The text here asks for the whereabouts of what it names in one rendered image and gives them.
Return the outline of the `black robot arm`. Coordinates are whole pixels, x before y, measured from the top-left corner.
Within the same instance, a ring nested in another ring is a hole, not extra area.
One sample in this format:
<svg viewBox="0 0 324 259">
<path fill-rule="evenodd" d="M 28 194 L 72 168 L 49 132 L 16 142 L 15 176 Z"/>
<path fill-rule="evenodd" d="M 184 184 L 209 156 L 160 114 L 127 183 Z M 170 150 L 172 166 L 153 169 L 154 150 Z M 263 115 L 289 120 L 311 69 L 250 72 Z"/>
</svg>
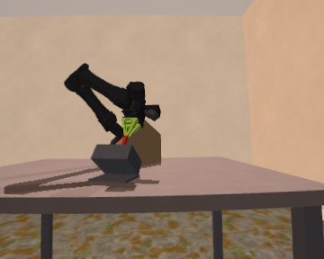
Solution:
<svg viewBox="0 0 324 259">
<path fill-rule="evenodd" d="M 64 85 L 69 91 L 75 92 L 86 102 L 106 132 L 110 131 L 116 136 L 110 144 L 116 144 L 124 137 L 123 127 L 116 122 L 116 115 L 104 107 L 92 89 L 121 109 L 129 109 L 134 104 L 132 109 L 138 110 L 143 123 L 145 117 L 153 121 L 159 119 L 161 113 L 159 105 L 145 105 L 145 85 L 142 82 L 130 81 L 126 89 L 120 88 L 104 81 L 88 68 L 89 65 L 84 63 L 65 80 Z"/>
</svg>

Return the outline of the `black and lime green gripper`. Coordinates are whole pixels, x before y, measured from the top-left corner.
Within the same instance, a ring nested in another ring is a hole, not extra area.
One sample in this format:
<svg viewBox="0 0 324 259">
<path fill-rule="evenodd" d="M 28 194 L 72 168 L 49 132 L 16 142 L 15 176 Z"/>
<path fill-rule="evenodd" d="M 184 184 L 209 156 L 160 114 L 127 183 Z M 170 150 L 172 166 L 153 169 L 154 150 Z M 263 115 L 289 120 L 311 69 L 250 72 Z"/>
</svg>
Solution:
<svg viewBox="0 0 324 259">
<path fill-rule="evenodd" d="M 121 118 L 124 136 L 129 135 L 130 137 L 134 132 L 144 126 L 138 110 L 132 109 L 133 105 L 134 104 L 132 104 L 129 109 L 122 109 L 121 111 L 124 115 L 124 117 Z"/>
</svg>

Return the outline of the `red peg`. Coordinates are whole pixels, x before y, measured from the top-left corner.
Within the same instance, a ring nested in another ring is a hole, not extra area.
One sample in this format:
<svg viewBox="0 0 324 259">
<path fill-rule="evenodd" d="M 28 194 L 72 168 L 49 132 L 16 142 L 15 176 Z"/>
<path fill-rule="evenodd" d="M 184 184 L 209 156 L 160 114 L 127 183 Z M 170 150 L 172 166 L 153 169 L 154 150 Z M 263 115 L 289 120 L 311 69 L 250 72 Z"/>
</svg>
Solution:
<svg viewBox="0 0 324 259">
<path fill-rule="evenodd" d="M 129 137 L 129 135 L 123 137 L 122 144 L 126 144 L 127 143 L 128 137 Z"/>
</svg>

